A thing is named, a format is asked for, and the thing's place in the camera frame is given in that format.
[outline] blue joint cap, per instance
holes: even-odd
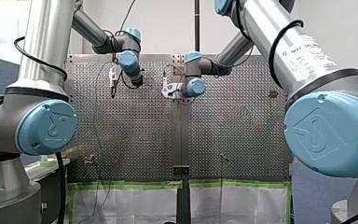
[[[186,63],[196,60],[198,58],[202,57],[202,54],[199,53],[198,51],[190,51],[189,53],[187,53],[185,55],[185,61]]]
[[[125,73],[135,72],[139,67],[138,56],[131,50],[125,50],[121,53],[119,63]]]
[[[206,81],[203,78],[194,77],[186,86],[186,93],[189,97],[201,96],[206,91]]]
[[[62,100],[48,100],[32,108],[16,131],[20,152],[49,155],[62,151],[75,135],[77,116],[71,105]]]
[[[139,40],[139,42],[141,42],[141,31],[139,31],[135,27],[127,27],[126,32],[136,37]]]
[[[319,91],[287,111],[284,134],[293,153],[310,169],[337,177],[358,177],[358,97]]]
[[[214,0],[214,11],[221,16],[226,16],[233,2],[234,0]]]

